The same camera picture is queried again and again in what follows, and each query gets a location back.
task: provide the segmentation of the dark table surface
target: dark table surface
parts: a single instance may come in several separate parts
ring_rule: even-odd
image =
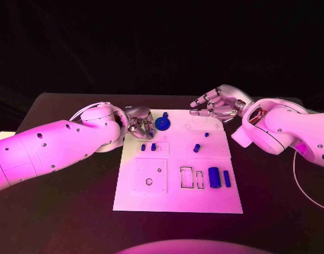
[[[69,119],[88,104],[189,109],[195,96],[42,94],[17,132]],[[293,180],[293,150],[243,148],[225,125],[243,214],[113,211],[123,148],[0,191],[0,253],[114,253],[169,239],[227,241],[273,253],[324,253],[324,209]],[[324,168],[297,156],[297,180],[324,205]]]

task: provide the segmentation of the rectangular outline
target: rectangular outline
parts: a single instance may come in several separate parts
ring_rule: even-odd
[[[204,182],[201,183],[202,188],[198,187],[198,173],[201,173],[201,180],[202,180],[202,171],[196,171],[196,188],[204,189]]]
[[[182,168],[189,168],[191,169],[192,187],[182,187],[182,174],[180,174]],[[180,188],[183,188],[183,189],[193,189],[192,167],[179,167],[179,175],[180,175]]]

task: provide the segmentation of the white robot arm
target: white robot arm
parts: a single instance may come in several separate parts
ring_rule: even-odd
[[[191,110],[191,115],[212,116],[222,122],[241,116],[241,126],[231,137],[243,147],[254,143],[277,155],[290,146],[309,162],[324,166],[324,113],[306,110],[283,99],[267,98],[254,102],[230,85],[211,90],[191,107],[204,102],[208,109]]]
[[[123,145],[127,132],[136,138],[153,137],[150,109],[121,110],[101,102],[79,110],[69,121],[45,124],[0,140],[0,190],[68,167],[94,152],[111,151]]]

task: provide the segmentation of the rectangular slot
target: rectangular slot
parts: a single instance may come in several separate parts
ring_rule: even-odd
[[[196,171],[196,186],[198,186],[198,189],[204,189],[202,172],[201,171]]]
[[[192,168],[180,167],[179,172],[180,172],[180,188],[193,188]]]

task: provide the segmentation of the black curtain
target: black curtain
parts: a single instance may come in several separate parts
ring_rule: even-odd
[[[324,111],[324,4],[0,1],[0,130],[52,93],[201,95]]]

